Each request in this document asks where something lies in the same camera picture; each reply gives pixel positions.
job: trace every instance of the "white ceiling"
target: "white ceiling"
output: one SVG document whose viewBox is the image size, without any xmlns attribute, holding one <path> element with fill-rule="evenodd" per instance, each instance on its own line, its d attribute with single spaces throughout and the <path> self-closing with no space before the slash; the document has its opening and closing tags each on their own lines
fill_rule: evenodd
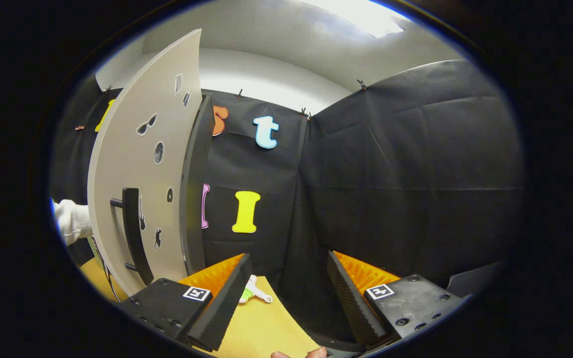
<svg viewBox="0 0 573 358">
<path fill-rule="evenodd" d="M 194 29 L 200 47 L 272 57 L 359 90 L 400 71 L 462 54 L 409 20 L 400 33 L 373 38 L 352 23 L 294 0 L 214 0 L 172 16 L 145 36 L 143 54 L 158 52 Z"/>
</svg>

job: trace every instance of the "green and white toy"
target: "green and white toy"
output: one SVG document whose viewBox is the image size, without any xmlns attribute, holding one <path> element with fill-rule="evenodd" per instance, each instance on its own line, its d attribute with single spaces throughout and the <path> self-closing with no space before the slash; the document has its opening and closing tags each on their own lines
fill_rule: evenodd
<svg viewBox="0 0 573 358">
<path fill-rule="evenodd" d="M 268 294 L 265 294 L 264 292 L 259 290 L 259 288 L 255 287 L 256 280 L 257 280 L 257 277 L 254 274 L 252 274 L 249 277 L 249 281 L 247 281 L 247 284 L 245 286 L 245 292 L 243 292 L 243 296 L 240 297 L 239 303 L 245 303 L 246 301 L 248 301 L 253 296 L 257 296 L 257 297 L 263 299 L 266 303 L 272 303 L 273 302 L 273 297 L 271 297 Z"/>
</svg>

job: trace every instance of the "ceiling light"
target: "ceiling light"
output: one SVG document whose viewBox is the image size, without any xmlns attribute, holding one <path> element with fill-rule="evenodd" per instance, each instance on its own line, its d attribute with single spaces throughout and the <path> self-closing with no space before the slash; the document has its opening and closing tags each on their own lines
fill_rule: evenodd
<svg viewBox="0 0 573 358">
<path fill-rule="evenodd" d="M 393 18 L 405 19 L 401 14 L 382 6 L 376 2 L 368 0 L 297 0 L 306 4 L 327 10 L 332 14 L 340 16 L 362 30 L 380 38 L 394 32 L 402 32 Z"/>
</svg>

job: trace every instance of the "white glove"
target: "white glove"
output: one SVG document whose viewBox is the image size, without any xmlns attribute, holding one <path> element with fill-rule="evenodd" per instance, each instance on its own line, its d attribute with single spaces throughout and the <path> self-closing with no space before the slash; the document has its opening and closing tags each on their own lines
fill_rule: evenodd
<svg viewBox="0 0 573 358">
<path fill-rule="evenodd" d="M 59 204 L 52 201 L 52 208 L 57 229 L 66 246 L 73 244 L 79 238 L 92 235 L 87 205 L 77 205 L 71 200 L 62 200 Z"/>
</svg>

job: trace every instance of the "black foam pad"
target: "black foam pad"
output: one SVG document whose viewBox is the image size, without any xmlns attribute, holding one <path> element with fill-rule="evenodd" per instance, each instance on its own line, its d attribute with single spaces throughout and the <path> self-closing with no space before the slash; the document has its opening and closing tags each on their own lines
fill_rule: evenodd
<svg viewBox="0 0 573 358">
<path fill-rule="evenodd" d="M 191 344 L 209 352 L 220 348 L 231 317 L 236 311 L 238 301 L 245 291 L 251 274 L 252 261 L 250 255 L 245 254 L 211 305 L 189 330 L 188 336 Z"/>
<path fill-rule="evenodd" d="M 327 270 L 357 342 L 366 349 L 374 347 L 377 342 L 388 336 L 386 329 L 368 307 L 337 256 L 332 252 L 328 252 Z"/>
</svg>

